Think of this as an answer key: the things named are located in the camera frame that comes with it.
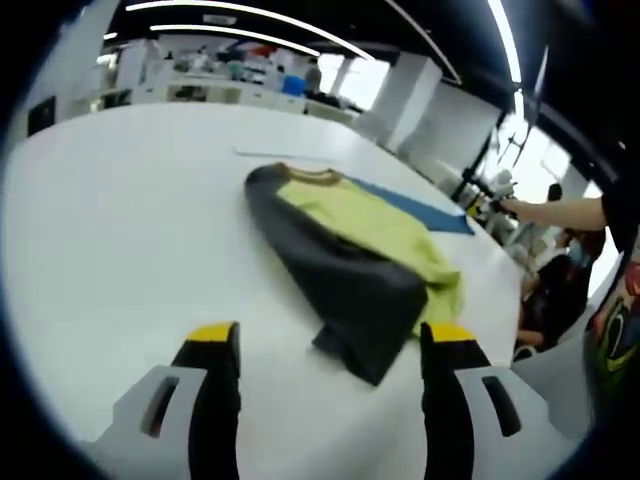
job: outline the ceiling light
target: ceiling light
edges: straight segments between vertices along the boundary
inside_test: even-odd
[[[509,27],[507,14],[504,12],[504,8],[502,7],[500,0],[489,0],[489,7],[491,8],[493,17],[498,24],[498,30],[500,30],[504,50],[507,53],[507,62],[509,63],[511,80],[515,83],[520,83],[522,82],[522,76],[520,74],[520,63],[518,62],[518,51],[516,50],[516,43],[513,40],[511,27]]]
[[[431,48],[433,49],[434,52],[436,52],[436,55],[438,55],[438,57],[440,57],[440,60],[442,60],[444,62],[444,64],[447,66],[447,68],[449,69],[449,72],[451,72],[451,75],[453,76],[453,78],[455,78],[455,81],[458,83],[458,85],[462,85],[462,79],[460,78],[460,75],[458,75],[458,72],[456,72],[456,69],[453,68],[453,65],[451,65],[451,62],[449,62],[449,59],[447,57],[444,56],[444,53],[442,53],[442,50],[440,50],[438,48],[438,45],[436,45],[436,42],[433,41],[433,39],[429,36],[429,32],[428,30],[425,31],[419,24],[418,22],[416,22],[407,12],[404,11],[404,9],[398,5],[396,2],[394,2],[393,0],[386,0],[386,2],[389,4],[389,6],[391,8],[393,8],[396,12],[398,12],[400,14],[400,16],[402,18],[404,18],[409,25],[411,25],[413,27],[413,29],[418,32],[418,34],[424,38],[427,43],[431,46]]]
[[[319,57],[320,52],[317,50],[313,50],[311,48],[307,48],[303,45],[299,45],[297,43],[289,42],[287,40],[282,40],[281,38],[272,37],[271,35],[264,35],[262,33],[250,32],[248,30],[238,30],[237,28],[229,28],[229,27],[214,27],[210,25],[153,25],[150,27],[153,31],[159,30],[202,30],[205,32],[218,32],[218,33],[228,33],[230,35],[240,35],[243,37],[251,37],[257,38],[258,40],[264,40],[265,42],[278,43],[285,47],[293,48],[295,50],[299,50],[301,52],[306,53],[307,55],[313,55],[314,57]]]
[[[516,90],[513,93],[513,105],[516,111],[516,117],[524,121],[524,96],[522,95],[522,89]]]
[[[313,25],[309,25],[308,23],[301,22],[300,20],[296,20],[295,18],[287,17],[286,15],[281,15],[279,13],[270,12],[269,10],[263,10],[261,8],[248,7],[246,5],[236,5],[234,3],[227,2],[214,2],[209,0],[158,0],[155,2],[145,2],[138,3],[136,5],[129,5],[126,7],[128,12],[132,12],[135,10],[142,10],[145,8],[156,8],[156,7],[173,7],[173,6],[194,6],[194,7],[214,7],[214,8],[226,8],[229,10],[236,10],[239,12],[253,13],[256,15],[262,15],[264,17],[269,17],[274,20],[279,20],[281,22],[286,22],[291,25],[295,25],[296,27],[303,28],[310,32],[315,33],[316,35],[320,35],[321,37],[326,38],[327,40],[331,40],[338,45],[351,50],[356,55],[361,56],[365,60],[375,60],[375,58],[369,55],[364,50],[356,47],[354,44],[347,42],[335,35],[326,32],[318,27],[314,27]]]

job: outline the black ceiling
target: black ceiling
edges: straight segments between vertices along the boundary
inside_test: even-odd
[[[320,51],[350,54],[342,47],[319,47],[316,42],[325,39],[311,32],[253,14],[186,6],[125,11],[125,4],[141,1],[123,2],[116,12],[111,25],[111,31],[118,32],[116,41],[153,37],[149,26],[155,24],[203,24],[202,15],[208,13],[236,17],[234,28],[313,44]],[[525,92],[533,90],[548,45],[543,101],[616,166],[624,164],[624,151],[618,145],[625,140],[622,115],[625,92],[620,88],[624,52],[613,48],[611,32],[621,30],[618,18],[622,2],[595,0],[595,11],[589,16],[580,5],[594,0],[502,0],[515,38]],[[375,42],[429,55],[450,77],[428,43],[384,0],[233,0],[233,3],[288,15],[351,42]],[[507,58],[487,0],[396,0],[396,3],[430,32],[462,77],[462,88],[501,108],[511,107]],[[365,50],[378,58],[389,58],[388,53]],[[543,125],[554,136],[566,134],[555,132],[554,122]],[[574,139],[561,140],[574,147],[571,145]]]

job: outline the white table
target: white table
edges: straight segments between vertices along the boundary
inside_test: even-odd
[[[380,468],[396,462],[397,478],[422,478],[417,342],[378,388],[316,351],[321,323],[250,219],[244,179],[280,158],[459,212],[382,149],[317,118],[157,104],[64,122],[13,151],[3,186],[3,275],[26,365],[61,427],[91,440],[191,330],[238,320],[243,479],[374,478],[383,454]],[[464,273],[460,323],[507,365],[518,271],[473,227],[475,237],[433,235]]]

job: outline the blue cloth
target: blue cloth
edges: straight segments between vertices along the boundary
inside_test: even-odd
[[[392,192],[386,188],[363,182],[357,178],[349,178],[349,180],[363,190],[386,200],[394,207],[408,213],[416,220],[419,220],[432,232],[451,232],[461,233],[464,235],[475,235],[475,232],[467,223],[466,215],[449,215],[442,210],[438,210],[430,205],[425,205],[424,203],[420,203],[412,198],[400,195],[399,193]]]

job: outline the ceiling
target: ceiling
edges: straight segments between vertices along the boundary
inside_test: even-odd
[[[142,1],[127,0],[116,12],[111,31],[118,32],[117,41],[152,38],[150,25],[203,24],[203,14],[218,14],[237,18],[233,28],[283,38],[321,52],[351,54],[343,47],[324,44],[326,40],[312,32],[254,14],[186,6],[125,11],[126,4]],[[581,7],[585,2],[594,1],[592,11]],[[595,147],[592,151],[606,157],[616,169],[623,167],[626,159],[618,143],[625,141],[621,107],[625,104],[624,89],[619,87],[624,58],[621,50],[613,48],[616,39],[612,39],[609,32],[620,30],[617,18],[622,2],[502,0],[518,51],[525,93],[534,88],[548,45],[549,62],[542,100],[563,121],[576,127],[582,136],[576,140],[575,135],[549,118],[540,119],[542,127],[571,150],[575,149],[576,141],[588,139]],[[350,42],[373,42],[393,47],[380,50],[363,47],[376,58],[393,61],[397,55],[394,50],[431,56],[441,66],[445,77],[451,77],[434,49],[385,0],[366,3],[233,0],[233,3],[287,15]],[[429,32],[462,77],[461,88],[496,106],[511,108],[513,86],[509,65],[487,0],[396,0],[396,3]]]

